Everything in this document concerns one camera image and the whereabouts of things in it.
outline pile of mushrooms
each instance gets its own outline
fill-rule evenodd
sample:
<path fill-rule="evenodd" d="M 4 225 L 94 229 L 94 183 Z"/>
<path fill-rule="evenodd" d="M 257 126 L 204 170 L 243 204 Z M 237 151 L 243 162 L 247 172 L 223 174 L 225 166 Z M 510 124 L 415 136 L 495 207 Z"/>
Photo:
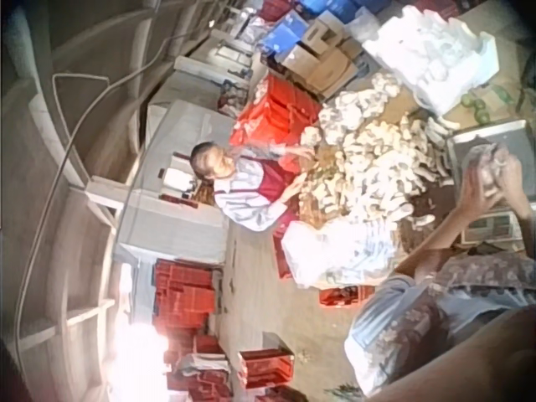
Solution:
<path fill-rule="evenodd" d="M 312 194 L 325 214 L 338 211 L 360 221 L 386 219 L 411 221 L 414 228 L 434 221 L 434 215 L 413 218 L 410 197 L 426 192 L 429 183 L 452 185 L 445 143 L 456 125 L 430 118 L 410 123 L 404 116 L 398 125 L 372 121 L 358 131 L 364 119 L 378 116 L 399 86 L 390 76 L 373 78 L 374 90 L 343 92 L 334 106 L 320 113 L 324 139 L 338 149 L 333 171 L 315 165 L 302 190 Z M 321 141 L 321 131 L 308 127 L 303 145 Z"/>

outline white plastic bag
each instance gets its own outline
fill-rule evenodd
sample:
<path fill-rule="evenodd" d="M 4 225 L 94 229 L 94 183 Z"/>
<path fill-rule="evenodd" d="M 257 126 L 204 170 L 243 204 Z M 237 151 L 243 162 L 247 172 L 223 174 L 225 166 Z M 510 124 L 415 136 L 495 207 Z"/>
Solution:
<path fill-rule="evenodd" d="M 346 25 L 352 37 L 359 43 L 376 39 L 380 28 L 378 19 L 367 8 L 361 7 L 355 13 L 355 19 Z"/>
<path fill-rule="evenodd" d="M 376 286 L 390 274 L 389 259 L 396 250 L 383 220 L 359 223 L 348 216 L 320 230 L 292 222 L 282 246 L 296 284 L 303 287 L 322 275 L 337 286 Z"/>

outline electrical cable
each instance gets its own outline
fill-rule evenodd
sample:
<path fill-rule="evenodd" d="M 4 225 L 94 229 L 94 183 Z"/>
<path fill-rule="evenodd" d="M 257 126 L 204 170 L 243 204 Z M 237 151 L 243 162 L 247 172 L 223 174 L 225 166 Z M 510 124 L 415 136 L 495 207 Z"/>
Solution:
<path fill-rule="evenodd" d="M 108 77 L 103 77 L 103 76 L 99 76 L 99 75 L 87 75 L 87 74 L 76 74 L 76 73 L 73 73 L 73 74 L 71 74 L 71 73 L 58 73 L 58 74 L 54 75 L 53 82 L 52 82 L 53 91 L 54 91 L 54 98 L 55 98 L 55 102 L 56 102 L 56 105 L 58 106 L 58 110 L 59 110 L 59 113 L 60 113 L 60 116 L 61 116 L 62 125 L 64 126 L 64 129 L 66 130 L 66 132 L 68 134 L 68 137 L 70 139 L 69 139 L 69 142 L 67 143 L 67 146 L 65 147 L 64 159 L 61 162 L 61 164 L 59 165 L 58 172 L 56 173 L 56 175 L 54 177 L 54 181 L 52 182 L 52 186 L 51 186 L 51 188 L 49 190 L 49 194 L 48 194 L 47 199 L 46 199 L 45 204 L 44 204 L 43 212 L 42 212 L 41 217 L 39 219 L 39 224 L 38 224 L 38 227 L 37 227 L 37 231 L 36 231 L 36 234 L 35 234 L 35 236 L 33 238 L 32 247 L 30 249 L 30 253 L 29 253 L 29 257 L 28 257 L 28 263 L 24 267 L 23 279 L 22 279 L 21 286 L 20 286 L 20 289 L 19 289 L 19 292 L 18 292 L 17 305 L 15 307 L 15 328 L 14 328 L 14 341 L 15 341 L 14 343 L 15 343 L 15 345 L 14 346 L 15 346 L 15 354 L 16 354 L 17 360 L 18 360 L 18 366 L 20 367 L 20 371 L 21 371 L 21 374 L 23 375 L 24 379 L 27 379 L 28 376 L 26 374 L 26 370 L 24 369 L 23 355 L 22 355 L 22 350 L 20 348 L 20 346 L 21 346 L 20 345 L 20 340 L 21 340 L 20 336 L 21 336 L 21 322 L 22 322 L 22 316 L 23 316 L 23 307 L 24 307 L 24 302 L 25 302 L 25 299 L 26 299 L 26 293 L 28 291 L 29 279 L 30 279 L 30 277 L 32 275 L 32 272 L 34 270 L 34 264 L 35 264 L 35 261 L 36 261 L 36 258 L 37 258 L 37 253 L 38 253 L 39 247 L 41 246 L 41 241 L 43 239 L 43 233 L 44 233 L 44 227 L 47 224 L 48 219 L 49 219 L 50 208 L 52 206 L 53 197 L 55 195 L 56 189 L 58 188 L 59 180 L 63 176 L 63 171 L 64 171 L 64 168 L 65 168 L 65 165 L 67 164 L 67 161 L 69 160 L 70 151 L 71 151 L 71 149 L 73 148 L 73 146 L 75 144 L 75 138 L 76 138 L 76 135 L 78 134 L 78 131 L 79 131 L 80 127 L 82 126 L 82 123 L 84 122 L 85 118 L 91 113 L 91 111 L 99 104 L 100 101 L 102 101 L 102 99 L 110 91 L 114 90 L 115 88 L 118 88 L 119 86 L 125 84 L 126 82 L 132 80 L 133 78 L 136 78 L 139 74 L 143 73 L 145 70 L 149 69 L 153 64 L 155 64 L 158 61 L 158 59 L 160 58 L 163 50 L 166 48 L 166 45 L 168 44 L 169 41 L 174 40 L 174 39 L 179 39 L 179 38 L 182 38 L 184 36 L 189 36 L 191 34 L 194 34 L 194 33 L 198 32 L 198 31 L 201 31 L 201 30 L 204 30 L 204 28 L 199 27 L 199 28 L 196 28 L 196 29 L 194 29 L 192 31 L 188 31 L 187 33 L 181 33 L 179 35 L 173 35 L 173 36 L 170 36 L 168 38 L 165 38 L 162 41 L 160 49 L 157 51 L 156 55 L 152 58 L 151 61 L 149 61 L 148 63 L 143 65 L 140 69 L 138 69 L 136 71 L 133 71 L 129 75 L 124 76 L 123 78 L 117 80 L 116 82 L 114 82 L 111 85 L 110 85 L 110 79 Z M 80 119 L 76 122 L 75 128 L 73 129 L 72 133 L 70 133 L 70 134 L 69 134 L 69 130 L 68 130 L 65 118 L 64 118 L 63 111 L 61 109 L 61 105 L 59 103 L 57 89 L 55 88 L 55 78 L 60 77 L 60 76 L 62 76 L 62 77 L 71 77 L 71 78 L 86 78 L 86 79 L 95 79 L 95 80 L 106 80 L 107 84 L 108 84 L 108 86 L 91 102 L 91 104 L 88 106 L 88 108 L 84 111 L 84 113 L 82 114 Z"/>

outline concrete floor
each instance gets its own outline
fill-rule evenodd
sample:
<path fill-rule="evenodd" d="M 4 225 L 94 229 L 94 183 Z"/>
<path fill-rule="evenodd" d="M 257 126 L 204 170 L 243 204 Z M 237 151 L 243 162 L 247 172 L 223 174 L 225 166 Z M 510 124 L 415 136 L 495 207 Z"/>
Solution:
<path fill-rule="evenodd" d="M 311 402 L 332 400 L 325 389 L 354 383 L 343 341 L 356 310 L 322 308 L 318 291 L 280 280 L 270 234 L 232 224 L 228 252 L 215 331 L 232 366 L 240 366 L 239 351 L 270 347 L 273 333 L 296 355 L 290 386 Z M 239 402 L 259 393 L 246 393 L 237 379 L 233 388 Z"/>

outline digital scale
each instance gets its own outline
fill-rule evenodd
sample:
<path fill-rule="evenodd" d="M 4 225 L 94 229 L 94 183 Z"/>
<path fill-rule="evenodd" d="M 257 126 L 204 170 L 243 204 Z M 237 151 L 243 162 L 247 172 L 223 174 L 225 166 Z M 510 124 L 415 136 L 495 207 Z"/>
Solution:
<path fill-rule="evenodd" d="M 461 189 L 461 164 L 476 145 L 503 143 L 523 166 L 523 190 L 536 213 L 536 138 L 525 120 L 502 121 L 484 127 L 472 128 L 456 134 L 447 141 L 456 195 Z M 498 206 L 489 214 L 473 222 L 461 234 L 464 245 L 502 243 L 521 240 L 521 229 L 512 210 Z"/>

